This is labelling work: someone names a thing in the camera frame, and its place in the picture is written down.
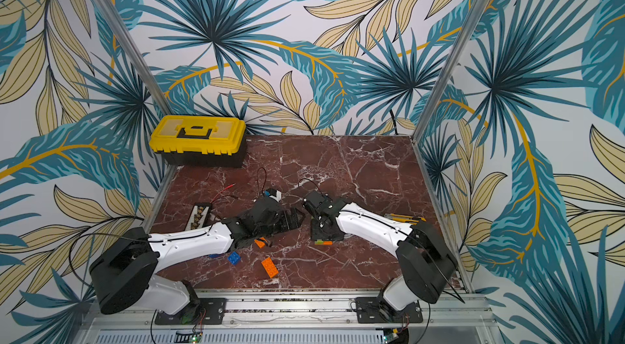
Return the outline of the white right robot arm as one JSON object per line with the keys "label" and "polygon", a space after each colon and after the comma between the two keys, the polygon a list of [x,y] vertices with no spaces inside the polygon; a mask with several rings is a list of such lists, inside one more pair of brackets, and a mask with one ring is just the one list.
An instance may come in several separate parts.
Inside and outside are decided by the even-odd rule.
{"label": "white right robot arm", "polygon": [[457,260],[439,230],[424,220],[398,222],[317,191],[304,198],[303,206],[322,235],[362,238],[397,259],[400,275],[379,295],[384,311],[403,311],[416,301],[437,303],[457,271]]}

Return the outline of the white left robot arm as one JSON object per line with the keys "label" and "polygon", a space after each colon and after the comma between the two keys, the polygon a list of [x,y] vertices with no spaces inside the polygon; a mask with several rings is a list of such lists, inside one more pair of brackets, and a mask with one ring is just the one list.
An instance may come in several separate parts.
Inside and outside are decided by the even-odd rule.
{"label": "white left robot arm", "polygon": [[258,198],[243,214],[204,228],[152,234],[132,228],[90,266],[99,310],[113,315],[131,307],[148,308],[189,323],[202,314],[192,284],[165,279],[160,271],[246,248],[258,239],[296,230],[303,221],[301,211],[283,207],[270,195]]}

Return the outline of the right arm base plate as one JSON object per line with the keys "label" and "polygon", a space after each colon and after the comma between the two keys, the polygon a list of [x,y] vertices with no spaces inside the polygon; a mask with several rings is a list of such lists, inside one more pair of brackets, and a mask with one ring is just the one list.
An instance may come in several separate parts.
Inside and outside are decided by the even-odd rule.
{"label": "right arm base plate", "polygon": [[357,297],[352,310],[359,324],[418,324],[423,322],[423,313],[418,302],[410,303],[396,310],[379,297]]}

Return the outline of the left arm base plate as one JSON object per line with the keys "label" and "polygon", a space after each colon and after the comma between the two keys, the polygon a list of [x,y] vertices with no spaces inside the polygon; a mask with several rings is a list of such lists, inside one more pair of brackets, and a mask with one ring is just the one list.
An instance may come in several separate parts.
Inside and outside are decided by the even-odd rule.
{"label": "left arm base plate", "polygon": [[225,298],[199,298],[176,314],[159,311],[156,325],[220,325],[226,311]]}

